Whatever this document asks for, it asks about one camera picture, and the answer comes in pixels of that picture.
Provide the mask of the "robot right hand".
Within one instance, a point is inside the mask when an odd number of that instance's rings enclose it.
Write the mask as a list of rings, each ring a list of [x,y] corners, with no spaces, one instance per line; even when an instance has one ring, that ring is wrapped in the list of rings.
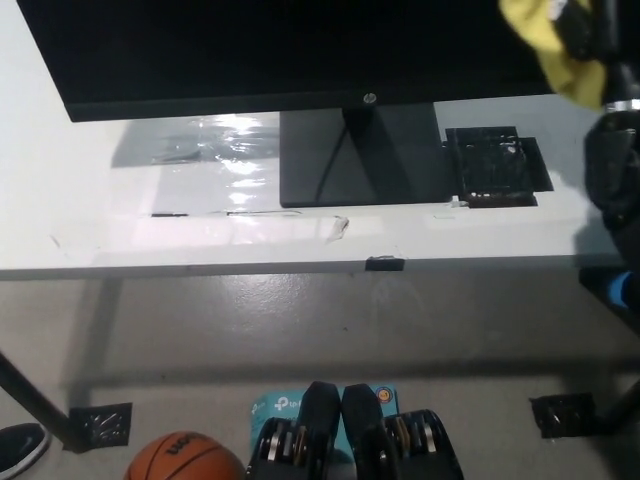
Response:
[[[604,68],[601,103],[608,112],[639,108],[639,3],[553,1],[553,28],[568,56]]]

